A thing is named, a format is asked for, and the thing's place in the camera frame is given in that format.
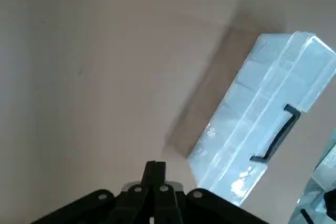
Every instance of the white surface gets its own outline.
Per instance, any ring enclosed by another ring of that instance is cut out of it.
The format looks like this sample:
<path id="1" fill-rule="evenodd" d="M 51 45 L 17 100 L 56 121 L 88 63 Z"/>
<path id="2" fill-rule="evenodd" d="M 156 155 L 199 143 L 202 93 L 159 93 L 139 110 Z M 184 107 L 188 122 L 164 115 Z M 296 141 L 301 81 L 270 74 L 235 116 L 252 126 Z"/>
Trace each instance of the white surface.
<path id="1" fill-rule="evenodd" d="M 88 191 L 117 193 L 138 180 L 144 162 L 161 157 L 239 5 L 262 23 L 336 46 L 333 1 L 0 0 L 0 222 L 27 223 Z M 170 177 L 192 185 L 174 160 Z M 289 216 L 294 204 L 284 202 L 271 205 Z"/>

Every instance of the clear plastic storage box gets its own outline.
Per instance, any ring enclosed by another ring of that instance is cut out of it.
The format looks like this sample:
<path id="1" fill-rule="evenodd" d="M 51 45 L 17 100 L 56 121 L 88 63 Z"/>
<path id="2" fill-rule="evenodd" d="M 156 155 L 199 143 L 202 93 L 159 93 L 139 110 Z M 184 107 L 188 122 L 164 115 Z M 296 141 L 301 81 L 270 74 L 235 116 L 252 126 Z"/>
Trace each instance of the clear plastic storage box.
<path id="1" fill-rule="evenodd" d="M 308 112 L 335 69 L 335 53 L 314 34 L 260 35 L 188 157 L 197 185 L 240 205 L 298 119 L 287 108 Z"/>

